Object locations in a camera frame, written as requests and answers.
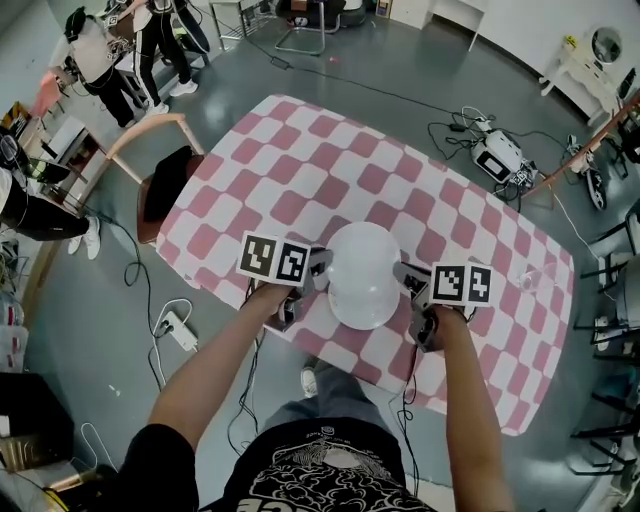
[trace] gray floor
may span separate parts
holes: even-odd
[[[282,25],[274,24],[254,40],[271,51],[282,30]],[[584,122],[560,98],[539,95],[535,77],[481,42],[467,53],[468,44],[465,34],[449,27],[430,25],[419,32],[376,18],[375,25],[367,21],[360,28],[329,37],[327,52],[321,58],[280,56],[298,66],[362,81],[445,109],[473,105],[487,115],[496,115],[494,125],[516,132],[545,130],[560,140],[568,133],[581,140],[587,138]],[[187,114],[206,149],[272,93],[290,94],[334,110],[435,158],[441,156],[427,135],[427,123],[450,120],[448,114],[352,84],[278,69],[247,43],[218,57],[198,81],[200,90],[174,101],[172,109]],[[439,141],[449,135],[444,131],[437,134]],[[160,131],[132,144],[124,156],[147,174],[156,161],[181,145],[174,135],[170,130]],[[552,141],[532,136],[523,139],[522,145],[541,170],[556,168],[562,150]],[[493,186],[466,152],[449,165],[482,186]],[[558,182],[556,193],[584,238],[593,238],[624,217],[638,190],[638,174],[633,168],[631,173],[624,182],[615,173],[608,178],[611,205],[604,213],[593,209],[582,185],[570,187],[564,179]],[[136,193],[134,183],[114,170],[104,177],[94,199],[103,212],[114,215],[135,233]],[[578,271],[593,268],[595,261],[561,210],[558,206],[550,209],[550,204],[549,194],[542,192],[525,202],[522,211],[573,254]],[[141,278],[128,289],[122,280],[132,254],[126,236],[110,227],[103,230],[103,249],[94,262],[83,254],[70,257],[60,251],[44,287],[28,350],[30,368],[46,376],[78,426],[84,421],[95,424],[117,464],[122,462],[131,437],[144,425],[157,394],[146,362],[151,346],[145,318],[146,285]],[[194,301],[190,325],[202,342],[230,318],[228,306],[207,292],[189,288],[151,248],[144,247],[142,255],[153,283],[154,320],[166,300],[179,296]],[[595,287],[595,281],[577,281],[573,317],[579,310],[585,321],[592,320],[599,307]],[[168,338],[162,341],[162,354],[167,375],[186,359],[182,349]],[[298,372],[304,358],[299,350],[274,336],[264,345],[254,396],[261,420],[283,402],[301,397]],[[198,452],[203,504],[220,496],[236,459],[227,444],[226,429],[237,410],[247,369],[245,361]],[[575,509],[592,484],[590,478],[573,476],[566,461],[576,450],[569,434],[583,416],[589,391],[604,370],[591,357],[589,335],[569,332],[555,378],[531,427],[517,438],[504,437],[507,475],[518,510]],[[366,390],[393,424],[387,408],[389,394],[372,386]],[[414,413],[409,429],[421,477],[450,484],[445,417],[424,409]],[[232,435],[236,444],[250,440],[250,423],[238,423]],[[79,449],[90,458],[86,449]],[[403,453],[409,468],[406,449]]]

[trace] box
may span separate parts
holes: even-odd
[[[307,10],[307,0],[291,0],[291,10],[292,11],[306,11]]]
[[[388,18],[391,16],[391,2],[393,0],[378,0],[376,5],[376,16],[381,18]]]

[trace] hand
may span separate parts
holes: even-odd
[[[432,306],[432,309],[438,317],[435,336],[437,350],[443,350],[448,343],[456,339],[469,336],[469,328],[462,311],[440,305]]]
[[[256,291],[251,294],[247,303],[259,301],[265,304],[269,311],[277,311],[278,306],[287,298],[291,290],[293,290],[292,286],[261,282]]]

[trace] pink and white checkered tablecloth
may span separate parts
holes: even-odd
[[[477,260],[494,269],[494,307],[470,324],[506,434],[523,433],[556,370],[573,290],[569,253],[530,221],[443,164],[344,116],[288,96],[266,98],[238,122],[189,180],[158,237],[158,253],[194,287],[239,307],[235,272],[245,230],[326,245],[350,222],[397,239],[403,261]],[[523,293],[524,272],[557,262],[558,286]],[[398,392],[409,374],[410,306],[373,331],[332,315],[324,292],[282,336],[357,377]],[[418,354],[416,403],[446,413],[441,354]]]

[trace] printed graphic on t-shirt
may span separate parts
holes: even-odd
[[[307,444],[273,454],[240,500],[238,512],[434,512],[398,484],[371,451],[318,434]]]

